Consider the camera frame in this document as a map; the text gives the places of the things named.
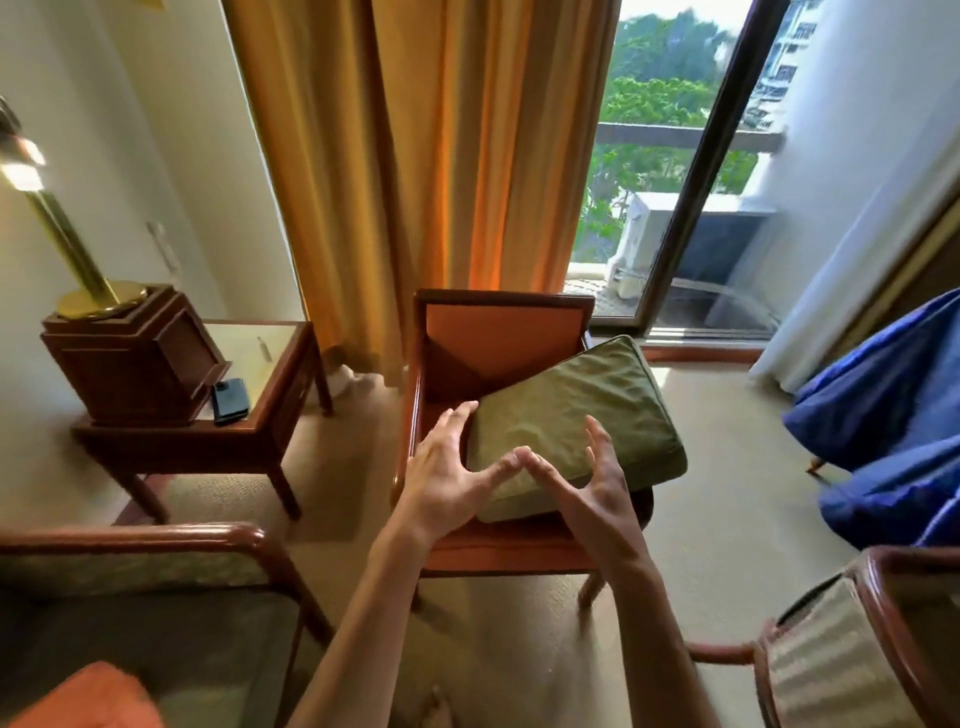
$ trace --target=green foliage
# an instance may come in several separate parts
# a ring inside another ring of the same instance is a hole
[[[600,121],[703,127],[720,81],[715,55],[729,40],[693,11],[620,23]],[[679,192],[692,159],[692,149],[595,145],[571,259],[605,262],[623,232],[630,193]],[[756,154],[730,152],[713,190],[740,194],[755,165]]]
[[[671,20],[642,15],[617,25],[607,83],[627,76],[635,81],[683,79],[720,82],[715,56],[730,35],[697,20],[693,10]]]

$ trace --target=building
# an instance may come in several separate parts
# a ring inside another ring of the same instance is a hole
[[[783,100],[823,15],[824,0],[793,0],[744,114],[749,126],[777,132],[782,126]]]

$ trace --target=foot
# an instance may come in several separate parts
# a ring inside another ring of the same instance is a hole
[[[440,686],[433,686],[423,707],[420,728],[454,728],[453,710]]]

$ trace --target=white wall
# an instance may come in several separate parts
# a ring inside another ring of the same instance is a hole
[[[97,0],[233,318],[302,320],[218,0]]]
[[[783,211],[743,290],[783,318],[912,147],[960,69],[960,3],[826,0],[758,187]]]
[[[59,31],[47,24],[55,5],[68,4],[0,0],[0,94],[46,156],[44,179],[114,278],[166,280],[145,219],[176,230],[189,263],[185,278],[196,287],[188,293],[201,311],[220,315],[203,255],[186,239],[185,216],[154,167],[145,127],[122,123],[131,117],[123,89],[110,85],[108,64],[97,53],[84,53],[79,15],[75,42],[60,52]],[[104,104],[102,113],[91,112],[87,92]],[[111,116],[115,123],[105,123]],[[40,320],[75,287],[22,196],[0,183],[0,524],[6,526],[109,523],[128,500],[70,439],[69,426],[84,408],[39,340]]]

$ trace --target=blue cloth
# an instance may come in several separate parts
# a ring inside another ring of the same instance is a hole
[[[851,471],[820,496],[827,524],[851,544],[960,545],[960,289],[824,369],[783,423]]]

